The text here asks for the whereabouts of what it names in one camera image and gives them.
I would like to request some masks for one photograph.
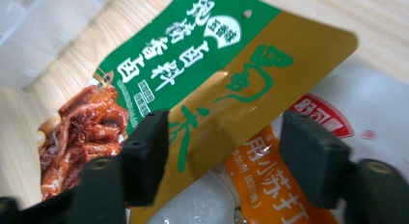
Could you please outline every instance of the green label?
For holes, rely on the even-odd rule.
[[[118,103],[129,111],[127,133],[225,67],[279,12],[257,0],[174,0],[98,68],[104,79],[113,72]]]

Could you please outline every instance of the plastic packaging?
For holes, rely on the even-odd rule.
[[[356,46],[349,32],[259,0],[174,0],[110,53],[94,75],[96,90],[115,87],[118,92],[115,101],[127,111],[127,134],[150,111],[171,110],[163,180],[151,207],[132,208],[130,223],[146,223],[277,118]],[[100,105],[86,100],[87,105]],[[64,122],[67,126],[76,121],[67,119],[73,119]],[[75,125],[97,124],[86,121]],[[55,165],[76,169],[69,162],[68,167]]]
[[[36,78],[109,0],[0,0],[0,87]]]
[[[148,224],[233,224],[234,209],[228,188],[208,172],[167,203]]]

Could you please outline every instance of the white chinese characters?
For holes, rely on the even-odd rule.
[[[131,61],[130,58],[127,58],[117,67],[117,71],[123,77],[123,83],[130,81],[135,76],[139,75],[139,67],[144,67],[144,57],[139,54],[139,57]]]

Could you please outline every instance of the snack package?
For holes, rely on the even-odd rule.
[[[310,205],[279,147],[267,126],[224,160],[247,223],[338,223],[329,210]]]
[[[89,138],[93,131],[113,128],[115,135],[95,139],[117,146],[150,111],[170,109],[170,154],[154,205],[131,211],[131,223],[146,223],[309,91],[356,46],[349,32],[258,0],[174,0],[107,56],[93,86],[71,103],[86,103],[89,108],[83,109],[92,118],[82,111],[76,118],[70,115],[76,108],[64,112],[70,105],[62,108],[64,114],[60,110],[61,124],[44,138],[67,138],[68,148],[59,148],[54,153],[58,158],[49,165],[55,166],[54,173],[79,169],[68,155],[75,141],[75,146],[91,150],[82,151],[80,162],[97,154],[117,154],[120,148],[95,152]],[[68,132],[63,135],[59,129]],[[56,175],[58,185],[67,185],[66,178]]]

